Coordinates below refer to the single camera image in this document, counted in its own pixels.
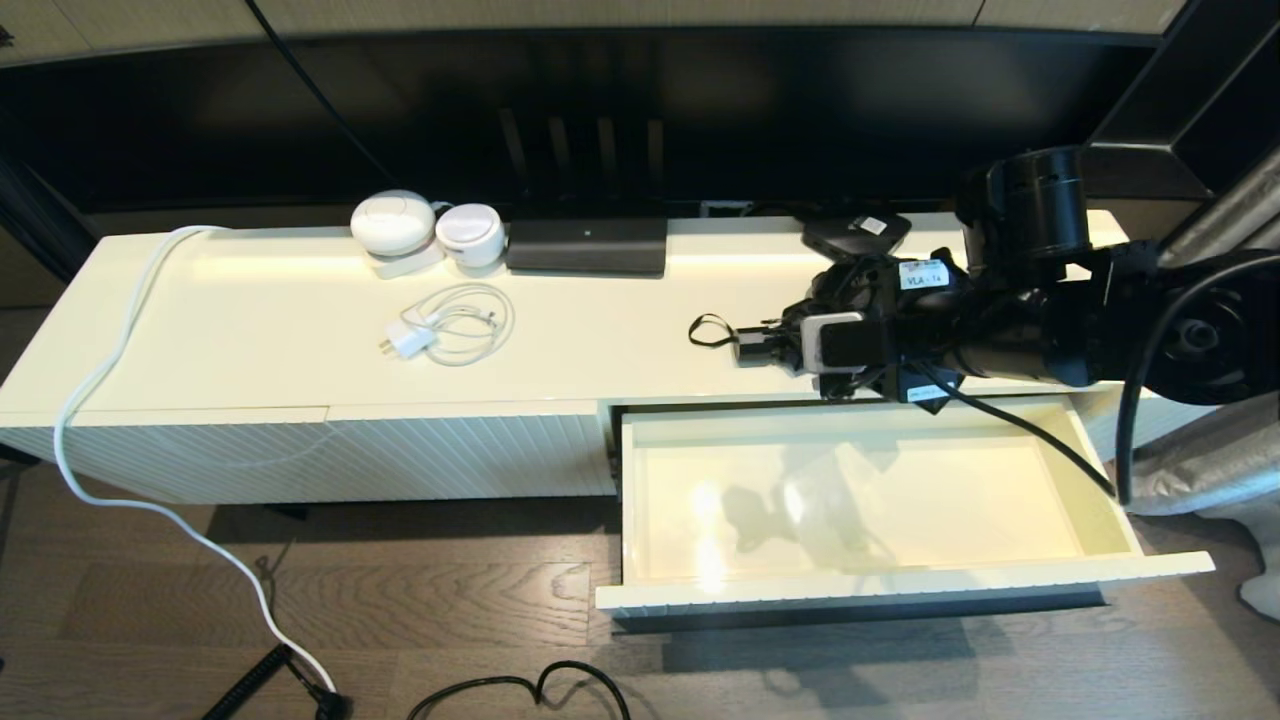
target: black wall panel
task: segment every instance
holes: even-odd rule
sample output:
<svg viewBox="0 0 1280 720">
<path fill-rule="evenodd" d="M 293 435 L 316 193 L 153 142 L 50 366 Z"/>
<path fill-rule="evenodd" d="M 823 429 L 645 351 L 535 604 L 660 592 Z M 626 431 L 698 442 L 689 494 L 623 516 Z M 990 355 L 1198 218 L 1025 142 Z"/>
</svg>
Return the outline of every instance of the black wall panel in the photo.
<svg viewBox="0 0 1280 720">
<path fill-rule="evenodd" d="M 1280 145 L 1280 27 L 1174 146 L 1216 193 Z"/>
<path fill-rule="evenodd" d="M 1267 36 L 1280 0 L 1190 0 L 1183 13 L 1094 141 L 1171 143 Z"/>
<path fill-rule="evenodd" d="M 1153 51 L 964 28 L 293 46 L 402 186 L 494 202 L 945 197 L 969 167 L 1084 141 Z M 0 109 L 32 147 L 58 149 L 28 160 L 86 211 L 348 201 L 387 184 L 265 44 L 10 68 Z"/>
</svg>

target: wooden floor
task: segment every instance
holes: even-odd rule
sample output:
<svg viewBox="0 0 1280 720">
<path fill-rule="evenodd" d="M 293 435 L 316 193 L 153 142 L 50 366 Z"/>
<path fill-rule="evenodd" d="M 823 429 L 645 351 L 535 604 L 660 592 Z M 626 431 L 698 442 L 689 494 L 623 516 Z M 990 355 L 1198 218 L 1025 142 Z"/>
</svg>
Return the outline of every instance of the wooden floor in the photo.
<svg viewBox="0 0 1280 720">
<path fill-rule="evenodd" d="M 38 319 L 0 313 L 0 372 Z M 273 646 L 248 584 L 164 519 L 83 506 L 49 465 L 0 477 L 0 717 L 200 717 Z M 1208 550 L 1220 570 L 1110 607 L 622 635 L 591 607 L 618 577 L 612 498 L 182 514 L 260 568 L 361 719 L 559 659 L 611 673 L 636 719 L 1280 717 L 1280 625 L 1235 597 L 1258 560 L 1231 523 L 1135 520 L 1152 548 Z M 558 711 L 499 687 L 431 717 L 617 717 L 579 680 L 552 683 Z M 312 716 L 287 674 L 239 715 Z"/>
</svg>

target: white charger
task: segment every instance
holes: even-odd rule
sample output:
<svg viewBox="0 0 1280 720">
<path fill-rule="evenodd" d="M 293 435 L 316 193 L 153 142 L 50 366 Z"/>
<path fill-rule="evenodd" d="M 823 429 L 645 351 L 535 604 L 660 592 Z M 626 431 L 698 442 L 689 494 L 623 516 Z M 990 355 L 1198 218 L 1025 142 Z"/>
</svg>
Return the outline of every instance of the white charger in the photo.
<svg viewBox="0 0 1280 720">
<path fill-rule="evenodd" d="M 438 290 L 387 323 L 383 352 L 408 360 L 422 352 L 438 365 L 458 368 L 498 351 L 516 324 L 507 293 L 484 283 Z"/>
</svg>

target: charging cable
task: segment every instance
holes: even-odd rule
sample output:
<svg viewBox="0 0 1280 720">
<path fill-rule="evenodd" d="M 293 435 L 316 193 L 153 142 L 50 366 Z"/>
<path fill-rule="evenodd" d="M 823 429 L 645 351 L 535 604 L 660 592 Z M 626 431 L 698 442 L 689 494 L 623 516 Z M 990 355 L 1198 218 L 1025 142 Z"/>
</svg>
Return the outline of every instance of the charging cable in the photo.
<svg viewBox="0 0 1280 720">
<path fill-rule="evenodd" d="M 476 304 L 488 299 L 488 302 Z M 428 295 L 387 324 L 383 352 L 408 359 L 422 352 L 439 365 L 461 368 L 493 355 L 511 337 L 516 307 L 500 290 L 461 283 Z"/>
<path fill-rule="evenodd" d="M 151 258 L 147 260 L 142 270 L 142 277 L 138 278 L 138 284 L 133 288 L 133 296 L 129 299 L 128 310 L 124 316 L 124 327 L 120 329 L 120 337 L 115 342 L 115 348 L 111 350 L 111 354 L 106 357 L 106 360 L 102 360 L 101 365 L 93 369 L 93 372 L 91 372 L 81 382 L 81 384 L 72 391 L 70 397 L 67 398 L 67 404 L 63 405 L 61 411 L 58 413 L 58 419 L 54 420 L 54 459 L 58 462 L 58 469 L 63 474 L 63 479 L 67 480 L 67 487 L 70 488 L 72 493 L 82 501 L 99 507 L 134 507 L 138 510 L 159 512 L 160 515 L 173 520 L 174 524 L 182 528 L 182 530 L 191 536 L 192 539 L 223 556 L 228 562 L 234 565 L 236 569 L 243 573 L 244 577 L 248 578 L 248 582 L 253 585 L 253 592 L 257 593 L 259 607 L 262 610 L 262 619 L 266 620 L 266 626 L 271 630 L 271 634 L 275 635 L 283 644 L 288 646 L 294 653 L 297 653 L 298 657 L 305 660 L 307 665 L 316 671 L 316 675 L 320 676 L 320 680 L 324 682 L 329 692 L 337 693 L 338 691 L 333 684 L 333 679 L 329 676 L 329 673 L 325 671 L 324 666 L 320 665 L 320 661 L 312 657 L 311 653 L 303 650 L 302 646 L 289 639 L 275 624 L 275 619 L 271 618 L 271 609 L 266 602 L 266 593 L 262 591 L 262 583 L 247 565 L 241 562 L 238 557 L 228 552 L 220 544 L 196 532 L 196 529 L 183 520 L 180 515 L 163 505 L 143 502 L 140 500 L 110 500 L 90 495 L 83 487 L 81 487 L 79 480 L 76 479 L 76 474 L 72 471 L 70 462 L 67 461 L 67 428 L 70 425 L 72 418 L 76 416 L 76 413 L 84 405 L 84 401 L 93 395 L 97 386 L 102 383 L 106 375 L 109 375 L 115 368 L 116 363 L 120 361 L 120 356 L 124 355 L 124 348 L 129 343 L 129 337 L 133 334 L 133 328 L 137 325 L 142 306 L 146 304 L 147 296 L 151 293 L 151 286 L 155 284 L 155 278 L 160 272 L 160 266 L 164 264 L 169 254 L 173 252 L 173 249 L 180 242 L 205 231 L 220 229 L 227 228 L 218 225 L 188 225 L 178 228 L 170 232 L 168 237 L 165 237 L 164 242 L 155 249 L 155 252 L 151 254 Z"/>
</svg>

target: black cable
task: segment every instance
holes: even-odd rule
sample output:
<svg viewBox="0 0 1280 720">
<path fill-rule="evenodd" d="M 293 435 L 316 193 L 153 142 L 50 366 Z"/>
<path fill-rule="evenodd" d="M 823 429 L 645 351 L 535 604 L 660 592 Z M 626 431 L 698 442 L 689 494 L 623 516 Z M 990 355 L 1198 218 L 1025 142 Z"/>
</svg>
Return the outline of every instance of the black cable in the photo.
<svg viewBox="0 0 1280 720">
<path fill-rule="evenodd" d="M 268 652 L 257 665 L 250 667 L 248 673 L 244 673 L 244 676 L 232 685 L 232 689 L 227 691 L 227 694 L 204 715 L 204 720 L 227 720 L 236 715 L 244 701 L 266 684 L 276 670 L 288 664 L 291 657 L 293 657 L 293 648 L 284 643 L 271 648 L 271 652 Z"/>
<path fill-rule="evenodd" d="M 698 338 L 695 338 L 694 333 L 698 332 L 698 328 L 700 328 L 700 327 L 703 327 L 703 325 L 705 325 L 708 323 L 713 324 L 713 325 L 719 325 L 719 327 L 724 328 L 724 332 L 727 332 L 728 334 L 726 334 L 721 340 L 714 340 L 714 341 L 707 341 L 707 340 L 698 340 Z M 726 320 L 724 318 L 721 318 L 719 315 L 717 315 L 714 313 L 703 313 L 701 315 L 694 318 L 694 322 L 689 325 L 689 342 L 691 342 L 691 343 L 694 343 L 694 345 L 696 345 L 699 347 L 723 347 L 723 346 L 726 346 L 726 345 L 728 345 L 731 342 L 736 342 L 736 341 L 737 341 L 737 331 L 733 329 L 733 325 L 728 324 L 728 320 Z"/>
<path fill-rule="evenodd" d="M 289 669 L 289 673 L 293 673 L 293 676 L 297 678 L 300 683 L 302 683 L 302 687 L 307 689 L 308 696 L 315 700 L 320 700 L 320 694 L 324 692 L 324 688 L 316 685 L 306 675 L 303 675 L 302 670 L 298 670 L 298 666 L 294 665 L 292 660 L 287 661 L 284 666 Z"/>
<path fill-rule="evenodd" d="M 1129 374 L 1125 375 L 1124 388 L 1120 391 L 1120 411 L 1116 415 L 1116 488 L 1120 496 L 1120 505 L 1128 505 L 1133 493 L 1133 429 L 1138 420 L 1138 398 L 1142 387 L 1147 382 L 1147 372 L 1160 350 L 1160 341 L 1178 315 L 1187 309 L 1196 299 L 1207 290 L 1234 277 L 1251 273 L 1253 270 L 1280 265 L 1280 255 L 1267 254 L 1261 258 L 1242 260 L 1221 270 L 1204 275 L 1190 286 L 1183 288 L 1178 297 L 1165 307 L 1156 322 L 1151 325 L 1142 348 L 1135 355 L 1135 360 L 1129 364 Z M 1275 332 L 1274 328 L 1261 328 L 1258 332 Z"/>
<path fill-rule="evenodd" d="M 307 72 L 302 69 L 302 64 L 298 63 L 298 59 L 293 55 L 293 51 L 289 50 L 289 46 L 285 45 L 283 40 L 280 40 L 280 36 L 275 33 L 275 28 L 271 27 L 270 22 L 268 22 L 266 15 L 264 15 L 262 10 L 259 9 L 257 3 L 255 3 L 253 0 L 244 0 L 244 4 L 248 5 L 250 12 L 253 13 L 255 18 L 257 18 L 257 24 L 262 26 L 262 32 L 265 32 L 266 37 L 271 40 L 271 45 L 275 45 L 275 49 L 280 53 L 280 56 L 283 56 L 284 60 L 289 63 L 289 65 L 293 68 L 293 72 L 297 73 L 298 79 L 302 81 L 302 85 L 307 86 L 307 90 L 311 91 L 311 95 L 315 96 L 316 101 L 320 102 L 320 105 L 329 113 L 329 117 L 333 118 L 333 122 L 338 123 L 338 128 L 342 129 L 342 133 L 347 136 L 347 140 L 349 140 L 351 143 L 355 145 L 356 149 L 360 150 L 365 155 L 365 158 L 370 163 L 372 163 L 375 168 L 378 168 L 378 172 L 383 173 L 383 177 L 387 178 L 387 182 L 389 182 L 392 187 L 398 187 L 399 183 L 396 182 L 396 176 L 393 176 L 385 167 L 383 167 L 383 164 L 378 161 L 378 158 L 374 158 L 374 154 L 370 152 L 369 149 L 365 147 L 365 143 L 360 141 L 360 137 L 356 136 L 356 131 L 351 129 L 351 126 L 348 126 L 347 120 L 344 120 L 343 117 L 338 113 L 338 109 L 334 108 L 332 102 L 329 102 L 329 99 L 325 97 L 325 94 L 320 90 L 319 86 L 316 86 L 315 81 L 311 79 L 311 76 L 308 76 Z"/>
<path fill-rule="evenodd" d="M 887 369 L 888 369 L 887 365 L 881 365 L 879 368 L 872 370 L 870 373 L 868 373 L 867 370 L 863 370 L 863 375 L 860 378 L 858 378 L 854 382 L 849 383 L 849 389 L 858 391 L 858 389 L 861 389 L 861 388 L 872 384 L 873 382 L 876 382 L 876 380 L 881 379 L 882 377 L 884 377 L 884 372 Z"/>
<path fill-rule="evenodd" d="M 942 389 L 942 392 L 950 395 L 951 397 L 959 400 L 960 402 L 964 402 L 969 407 L 973 407 L 975 410 L 982 410 L 983 413 L 986 413 L 988 415 L 993 415 L 993 416 L 1000 418 L 1001 420 L 1004 420 L 1006 423 L 1010 423 L 1012 425 L 1018 425 L 1019 428 L 1021 428 L 1021 429 L 1032 433 L 1033 436 L 1041 438 L 1042 441 L 1050 443 L 1050 446 L 1052 446 L 1053 450 L 1061 452 L 1062 456 L 1065 456 L 1071 462 L 1075 462 L 1075 466 L 1079 468 L 1080 470 L 1083 470 L 1084 474 L 1088 475 L 1089 479 L 1093 480 L 1093 483 L 1096 486 L 1098 486 L 1100 488 L 1102 488 L 1102 492 L 1107 493 L 1110 497 L 1115 497 L 1116 496 L 1116 491 L 1115 491 L 1115 488 L 1111 487 L 1111 482 L 1107 480 L 1107 478 L 1102 473 L 1100 473 L 1093 465 L 1091 465 L 1088 460 L 1085 460 L 1084 457 L 1080 457 L 1079 454 L 1076 454 L 1074 450 L 1071 450 L 1070 447 L 1068 447 L 1066 443 L 1064 443 L 1062 441 L 1060 441 L 1056 437 L 1051 436 L 1043 428 L 1036 425 L 1034 423 L 1024 420 L 1024 419 L 1019 418 L 1018 415 L 1012 415 L 1012 414 L 1005 413 L 1004 410 L 1001 410 L 998 407 L 993 407 L 991 405 L 987 405 L 986 402 L 978 400 L 977 397 L 970 397 L 970 396 L 960 392 L 959 389 L 956 389 L 956 388 L 951 387 L 950 384 L 942 382 L 942 379 L 938 378 L 938 374 L 933 372 L 933 368 L 929 368 L 928 365 L 920 364 L 920 365 L 915 365 L 914 368 L 915 368 L 915 372 L 918 372 L 922 375 L 924 375 L 924 377 L 929 378 L 931 380 L 933 380 L 933 384 L 938 386 L 938 388 Z"/>
<path fill-rule="evenodd" d="M 479 688 L 479 687 L 484 687 L 484 685 L 520 685 L 520 687 L 525 688 L 526 691 L 529 691 L 530 697 L 534 698 L 534 705 L 541 705 L 543 701 L 547 700 L 547 696 L 543 694 L 543 687 L 547 684 L 547 678 L 552 673 L 554 673 L 554 671 L 557 671 L 557 670 L 559 670 L 562 667 L 570 667 L 570 669 L 573 669 L 573 670 L 581 670 L 582 673 L 586 673 L 588 675 L 591 675 L 596 680 L 600 680 L 600 683 L 604 684 L 605 688 L 608 688 L 609 694 L 613 696 L 613 701 L 618 705 L 618 712 L 622 715 L 621 720 L 631 720 L 631 711 L 627 708 L 627 701 L 626 701 L 626 698 L 622 697 L 622 691 L 618 689 L 617 683 L 614 683 L 613 679 L 611 679 L 608 675 L 605 675 L 602 670 L 598 670 L 598 669 L 588 665 L 586 662 L 577 662 L 576 660 L 561 660 L 558 662 L 552 662 L 550 665 L 548 665 L 547 667 L 543 669 L 541 675 L 538 676 L 538 684 L 536 685 L 534 683 L 530 683 L 529 680 L 526 680 L 524 678 L 517 678 L 515 675 L 498 675 L 498 676 L 494 676 L 494 678 L 480 678 L 480 679 L 476 679 L 476 680 L 467 680 L 465 683 L 458 683 L 456 685 L 449 685 L 449 687 L 444 688 L 443 691 L 436 691 L 436 692 L 426 696 L 422 700 L 422 702 L 415 705 L 413 710 L 408 711 L 408 716 L 406 717 L 406 720 L 421 720 L 421 719 L 425 719 L 426 714 L 430 711 L 430 707 L 433 705 L 435 705 L 436 702 L 439 702 L 439 701 L 442 701 L 442 700 L 444 700 L 444 698 L 447 698 L 447 697 L 449 697 L 452 694 L 457 694 L 457 693 L 460 693 L 462 691 L 468 691 L 471 688 Z"/>
</svg>

